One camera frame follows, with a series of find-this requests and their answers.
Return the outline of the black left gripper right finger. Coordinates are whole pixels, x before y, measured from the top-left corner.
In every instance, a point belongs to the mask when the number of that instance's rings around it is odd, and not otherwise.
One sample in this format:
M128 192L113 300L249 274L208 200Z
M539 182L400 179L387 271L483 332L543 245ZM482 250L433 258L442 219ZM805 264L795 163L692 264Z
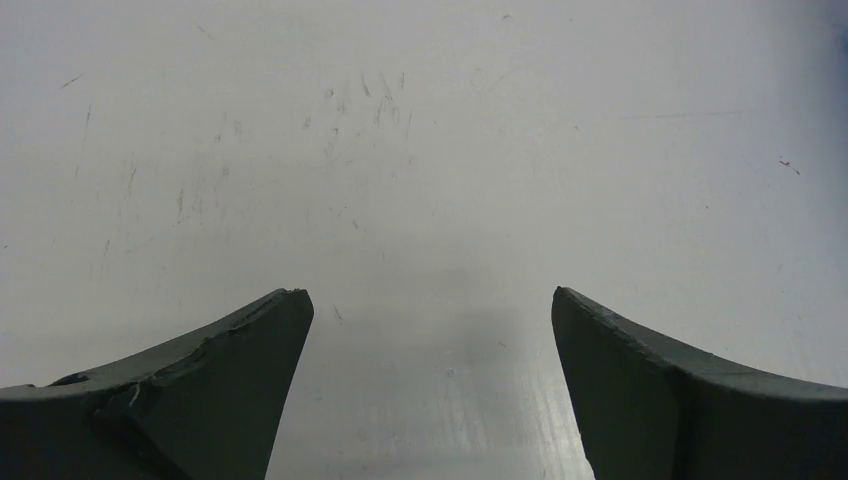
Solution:
M843 479L847 392L748 367L560 287L551 323L598 479Z

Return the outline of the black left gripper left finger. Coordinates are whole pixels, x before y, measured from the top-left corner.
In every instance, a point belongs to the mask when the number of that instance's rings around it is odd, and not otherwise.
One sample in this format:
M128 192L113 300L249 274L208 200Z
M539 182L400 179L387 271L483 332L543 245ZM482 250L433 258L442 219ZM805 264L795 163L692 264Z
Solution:
M275 290L126 358L1 391L5 479L262 479L314 307Z

